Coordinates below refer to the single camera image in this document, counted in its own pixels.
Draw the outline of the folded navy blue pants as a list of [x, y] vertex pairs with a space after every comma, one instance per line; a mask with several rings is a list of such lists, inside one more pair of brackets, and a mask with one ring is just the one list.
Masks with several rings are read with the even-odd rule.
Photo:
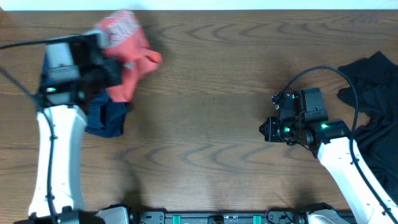
[[114, 102], [105, 88], [96, 92], [85, 92], [79, 89], [77, 82], [44, 88], [39, 86], [37, 96], [42, 111], [55, 106], [80, 107], [87, 116], [87, 133], [113, 138], [124, 132], [127, 106]]

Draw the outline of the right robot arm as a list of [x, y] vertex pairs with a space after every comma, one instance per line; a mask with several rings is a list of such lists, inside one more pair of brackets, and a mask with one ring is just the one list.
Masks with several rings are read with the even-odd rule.
[[397, 223], [397, 204], [380, 185], [344, 121], [300, 124], [295, 118], [270, 117], [259, 132], [267, 142], [301, 145], [335, 180], [357, 223]]

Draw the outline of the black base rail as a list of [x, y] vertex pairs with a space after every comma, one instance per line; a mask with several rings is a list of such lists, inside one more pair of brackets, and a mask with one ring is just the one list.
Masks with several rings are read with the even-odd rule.
[[306, 224], [356, 223], [352, 212], [339, 212], [326, 203], [316, 203], [298, 210], [271, 207], [256, 212], [168, 212], [161, 210], [134, 211], [124, 205], [112, 205], [96, 214], [106, 224]]

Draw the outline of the red t-shirt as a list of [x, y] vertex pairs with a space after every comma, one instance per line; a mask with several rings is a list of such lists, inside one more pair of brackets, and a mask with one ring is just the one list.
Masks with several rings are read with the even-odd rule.
[[144, 29], [132, 11], [116, 11], [97, 23], [95, 28], [108, 36], [109, 45], [104, 54], [117, 58], [123, 64], [121, 84], [106, 91], [114, 102], [130, 102], [138, 82], [158, 69], [162, 56], [151, 48]]

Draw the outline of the black garment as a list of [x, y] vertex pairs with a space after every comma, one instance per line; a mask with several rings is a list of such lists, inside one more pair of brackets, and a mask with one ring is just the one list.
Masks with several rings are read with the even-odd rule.
[[359, 112], [370, 118], [355, 132], [361, 155], [383, 189], [397, 202], [397, 65], [376, 52], [338, 70], [354, 85]]

